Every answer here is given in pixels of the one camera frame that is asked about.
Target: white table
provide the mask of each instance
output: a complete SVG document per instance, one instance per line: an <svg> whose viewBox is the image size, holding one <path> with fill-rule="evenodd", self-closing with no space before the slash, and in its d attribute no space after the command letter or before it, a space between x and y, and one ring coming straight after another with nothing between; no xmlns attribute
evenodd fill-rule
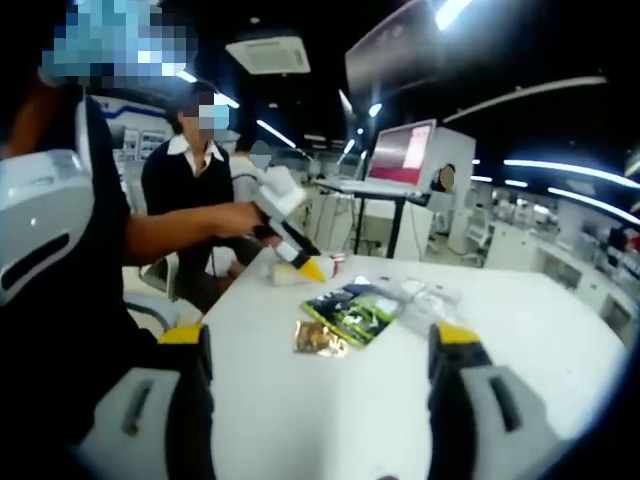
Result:
<svg viewBox="0 0 640 480"><path fill-rule="evenodd" d="M579 435L616 380L625 351L595 313L541 274L351 257L327 285L274 288L264 251L206 315L221 480L424 479L432 438L427 342L398 323L343 359L294 354L306 299L356 275L458 288L460 312L497 365L546 402L563 438Z"/></svg>

